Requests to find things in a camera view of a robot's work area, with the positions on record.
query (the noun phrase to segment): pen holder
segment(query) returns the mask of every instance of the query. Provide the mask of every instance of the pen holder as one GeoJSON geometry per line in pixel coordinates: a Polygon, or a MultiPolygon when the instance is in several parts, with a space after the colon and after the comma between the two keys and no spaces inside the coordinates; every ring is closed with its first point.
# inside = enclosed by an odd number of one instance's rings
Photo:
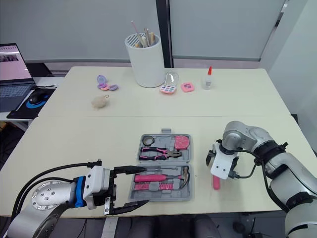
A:
{"type": "Polygon", "coordinates": [[[159,36],[155,35],[155,42],[152,46],[138,48],[134,45],[141,44],[137,34],[128,36],[125,41],[132,70],[137,83],[146,88],[155,88],[164,83],[165,68],[162,52],[162,44],[159,36]]]}

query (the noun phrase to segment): table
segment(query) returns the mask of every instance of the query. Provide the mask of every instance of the table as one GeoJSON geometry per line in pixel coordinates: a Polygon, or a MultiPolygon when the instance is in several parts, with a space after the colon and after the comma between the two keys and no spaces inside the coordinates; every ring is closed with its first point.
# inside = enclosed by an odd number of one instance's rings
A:
{"type": "MultiPolygon", "coordinates": [[[[63,77],[38,77],[33,78],[35,81],[35,84],[37,86],[47,86],[47,85],[54,85],[57,84],[57,87],[63,82],[63,77]]],[[[31,95],[31,93],[34,90],[31,90],[30,93],[24,98],[23,102],[31,95]]],[[[10,112],[2,112],[0,113],[0,121],[9,121],[19,127],[20,129],[26,131],[27,126],[26,124],[21,123],[22,121],[27,121],[29,124],[32,122],[32,119],[13,119],[13,118],[6,118],[7,115],[9,115],[10,112]]]]}
{"type": "Polygon", "coordinates": [[[50,97],[39,116],[289,116],[284,102],[264,69],[214,69],[211,90],[201,79],[207,69],[167,68],[177,72],[176,93],[163,94],[159,88],[143,88],[134,80],[130,67],[73,67],[62,87],[50,97]],[[117,91],[97,88],[97,76],[104,75],[117,91]],[[181,83],[192,82],[193,92],[184,93],[181,83]],[[94,110],[91,101],[109,94],[107,108],[94,110]]]}
{"type": "MultiPolygon", "coordinates": [[[[222,138],[226,124],[240,120],[247,125],[265,128],[277,143],[289,143],[287,151],[297,157],[314,176],[317,161],[295,120],[288,116],[232,117],[38,117],[26,131],[0,171],[0,215],[10,215],[18,191],[34,175],[65,164],[102,159],[103,166],[136,165],[141,135],[172,133],[192,136],[194,196],[186,202],[152,202],[122,216],[167,215],[217,212],[254,212],[279,210],[266,194],[260,168],[250,179],[221,181],[221,189],[211,187],[206,155],[215,140],[222,138]]],[[[249,154],[239,153],[236,171],[248,175],[253,166],[249,154]]],[[[53,173],[72,179],[86,175],[88,168],[74,168],[53,173]]],[[[116,206],[128,202],[131,175],[119,175],[116,206]]],[[[68,209],[64,217],[103,217],[103,207],[68,209]]]]}

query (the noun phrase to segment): mouse pad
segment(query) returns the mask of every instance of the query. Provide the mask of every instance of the mouse pad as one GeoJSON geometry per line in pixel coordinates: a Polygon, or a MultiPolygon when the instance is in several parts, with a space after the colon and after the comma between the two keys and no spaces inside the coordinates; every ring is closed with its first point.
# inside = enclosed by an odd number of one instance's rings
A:
{"type": "Polygon", "coordinates": [[[45,93],[44,99],[39,103],[32,105],[30,104],[30,97],[23,102],[20,108],[17,111],[10,112],[6,118],[14,118],[14,119],[34,119],[38,116],[38,113],[46,103],[46,101],[50,98],[53,94],[55,89],[36,89],[34,92],[42,90],[45,93]]]}

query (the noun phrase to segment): laptop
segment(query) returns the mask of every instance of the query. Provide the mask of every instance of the laptop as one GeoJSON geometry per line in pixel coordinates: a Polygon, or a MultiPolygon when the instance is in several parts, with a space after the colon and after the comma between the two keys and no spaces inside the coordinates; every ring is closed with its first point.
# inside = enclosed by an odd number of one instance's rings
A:
{"type": "Polygon", "coordinates": [[[34,85],[18,46],[0,44],[0,112],[15,110],[34,85]]]}

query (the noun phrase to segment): pliers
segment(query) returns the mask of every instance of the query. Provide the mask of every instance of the pliers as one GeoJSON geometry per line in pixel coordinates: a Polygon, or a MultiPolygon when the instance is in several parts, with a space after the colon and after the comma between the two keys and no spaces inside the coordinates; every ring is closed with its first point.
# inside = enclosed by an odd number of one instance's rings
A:
{"type": "Polygon", "coordinates": [[[156,155],[156,156],[140,155],[139,160],[166,160],[168,157],[180,157],[180,156],[182,156],[182,152],[179,152],[177,150],[168,150],[166,148],[158,148],[158,147],[143,147],[143,148],[141,148],[141,152],[147,152],[147,151],[155,151],[155,152],[160,152],[163,154],[156,155]]]}

